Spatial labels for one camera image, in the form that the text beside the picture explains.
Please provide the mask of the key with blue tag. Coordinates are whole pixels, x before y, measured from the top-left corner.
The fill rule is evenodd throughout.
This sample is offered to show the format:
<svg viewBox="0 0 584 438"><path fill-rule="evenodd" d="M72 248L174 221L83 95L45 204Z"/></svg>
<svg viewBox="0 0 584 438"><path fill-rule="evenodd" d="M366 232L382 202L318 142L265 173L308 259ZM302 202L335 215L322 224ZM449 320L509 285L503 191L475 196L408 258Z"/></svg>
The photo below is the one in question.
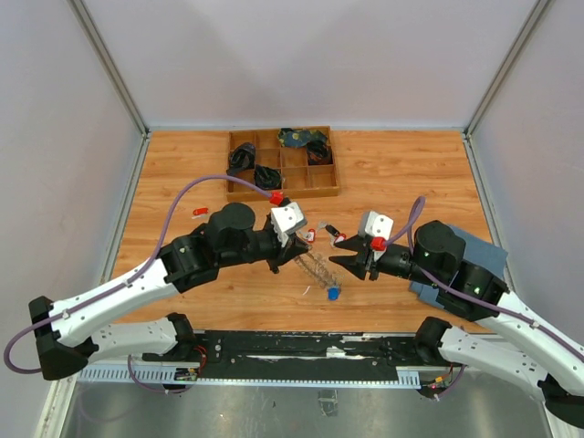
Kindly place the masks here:
<svg viewBox="0 0 584 438"><path fill-rule="evenodd" d="M336 301L339 299L341 289L340 287L329 287L327 289L328 300Z"/></svg>

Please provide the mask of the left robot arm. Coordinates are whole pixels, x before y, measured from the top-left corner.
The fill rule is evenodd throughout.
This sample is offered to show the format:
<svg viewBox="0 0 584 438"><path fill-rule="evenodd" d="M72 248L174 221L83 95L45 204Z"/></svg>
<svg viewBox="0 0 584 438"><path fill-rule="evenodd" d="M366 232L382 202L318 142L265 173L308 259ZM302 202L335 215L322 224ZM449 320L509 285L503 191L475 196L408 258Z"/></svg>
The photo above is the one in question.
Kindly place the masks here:
<svg viewBox="0 0 584 438"><path fill-rule="evenodd" d="M155 301L178 296L214 281L221 269L267 262L273 273L309 246L298 236L307 220L297 203L271 209L264 227L254 228L254 211L229 203L191 233L155 250L130 272L78 296L29 304L36 324L42 376L57 381L90 363L129 355L144 360L188 361L203 351L184 314L150 322L118 323L118 318Z"/></svg>

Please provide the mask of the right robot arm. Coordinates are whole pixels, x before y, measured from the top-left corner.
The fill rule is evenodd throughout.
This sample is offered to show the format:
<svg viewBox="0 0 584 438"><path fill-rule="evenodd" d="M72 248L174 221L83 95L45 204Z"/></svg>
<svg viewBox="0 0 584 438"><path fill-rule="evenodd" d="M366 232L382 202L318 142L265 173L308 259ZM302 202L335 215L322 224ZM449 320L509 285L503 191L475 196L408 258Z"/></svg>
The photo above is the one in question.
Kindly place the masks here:
<svg viewBox="0 0 584 438"><path fill-rule="evenodd" d="M513 345L498 348L438 318L427 318L413 342L425 365L439 360L478 368L522 388L561 421L583 426L583 347L531 310L507 283L464 259L465 241L439 221L387 239L383 218L338 244L346 255L330 262L360 280L395 276L437 290L444 311L490 329Z"/></svg>

